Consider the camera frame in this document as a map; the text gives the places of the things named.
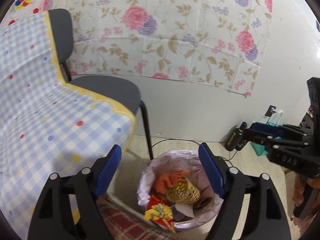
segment electrical outlet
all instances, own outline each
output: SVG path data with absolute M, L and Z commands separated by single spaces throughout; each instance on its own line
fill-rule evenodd
M 270 105 L 268 111 L 266 112 L 265 116 L 270 117 L 273 114 L 276 114 L 276 107 Z

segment white wall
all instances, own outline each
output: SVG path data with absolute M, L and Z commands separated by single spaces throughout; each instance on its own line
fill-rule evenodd
M 271 41 L 252 97 L 190 82 L 121 76 L 140 88 L 152 136 L 224 141 L 232 127 L 257 121 L 269 105 L 284 112 L 282 122 L 299 124 L 310 104 L 306 81 L 320 77 L 319 33 L 304 0 L 273 1 Z M 135 133 L 144 134 L 140 113 Z

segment checkered tablecloth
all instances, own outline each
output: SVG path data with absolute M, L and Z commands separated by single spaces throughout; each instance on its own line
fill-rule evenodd
M 114 144 L 124 149 L 135 117 L 110 98 L 65 83 L 48 12 L 1 29 L 0 40 L 0 209 L 26 239 L 48 176 L 74 175 Z

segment floor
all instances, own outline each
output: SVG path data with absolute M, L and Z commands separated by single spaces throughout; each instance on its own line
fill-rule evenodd
M 152 138 L 152 143 L 161 141 L 162 138 Z M 207 143 L 213 154 L 231 158 L 234 152 L 228 152 L 220 143 Z M 170 140 L 154 146 L 154 156 L 157 157 L 172 149 L 197 150 L 198 145 L 194 142 Z M 137 205 L 136 191 L 140 179 L 140 173 L 148 165 L 149 157 L 144 136 L 134 135 L 129 149 L 123 154 L 120 166 L 109 186 L 108 192 L 120 206 L 142 219 L 142 211 Z M 265 156 L 258 157 L 251 145 L 247 145 L 241 152 L 238 152 L 232 159 L 232 164 L 239 168 L 242 173 L 259 176 L 261 173 L 268 173 L 279 193 L 279 196 L 287 212 L 292 240 L 299 238 L 299 229 L 290 221 L 293 211 L 292 192 L 294 173 L 284 174 L 284 168 L 271 163 Z M 246 212 L 249 204 L 249 196 L 245 196 L 241 210 L 240 219 L 233 236 L 239 239 L 244 226 Z M 209 232 L 214 220 L 192 230 L 177 233 L 177 236 L 186 240 L 203 240 Z

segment teal plastic bag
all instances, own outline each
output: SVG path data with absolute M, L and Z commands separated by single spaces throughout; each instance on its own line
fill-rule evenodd
M 271 125 L 271 126 L 276 126 L 278 124 L 272 123 L 272 122 L 267 122 L 267 125 Z M 256 152 L 256 154 L 258 156 L 263 156 L 263 155 L 267 155 L 268 152 L 266 151 L 265 147 L 263 145 L 257 144 L 257 143 L 253 143 L 252 147 L 254 149 L 254 151 Z

